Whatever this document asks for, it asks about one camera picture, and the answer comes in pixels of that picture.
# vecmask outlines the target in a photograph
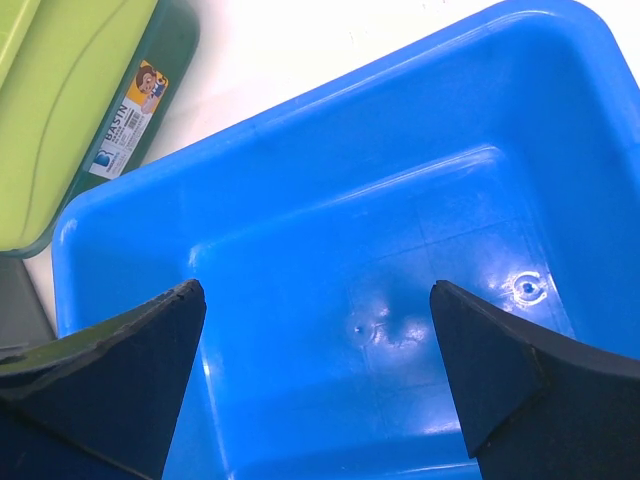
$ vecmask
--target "product sticker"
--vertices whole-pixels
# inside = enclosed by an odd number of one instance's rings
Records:
[[[110,180],[120,176],[168,87],[167,77],[147,62],[140,64],[89,168],[91,173]]]

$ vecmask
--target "green plastic container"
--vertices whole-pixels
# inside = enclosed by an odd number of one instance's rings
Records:
[[[0,254],[140,165],[198,36],[184,0],[0,0]]]
[[[0,257],[0,364],[7,356],[53,339],[51,325],[24,262]]]

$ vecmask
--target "white surface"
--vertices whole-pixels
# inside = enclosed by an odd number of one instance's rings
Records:
[[[201,38],[146,161],[153,161],[401,48],[496,0],[188,0]],[[640,78],[630,0],[584,0]],[[26,261],[55,327],[51,250]]]

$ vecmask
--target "barcode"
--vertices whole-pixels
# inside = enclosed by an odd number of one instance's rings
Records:
[[[141,114],[133,112],[133,115],[131,115],[131,118],[127,122],[127,127],[129,127],[131,130],[134,130],[138,126],[138,122],[140,122],[141,118]]]

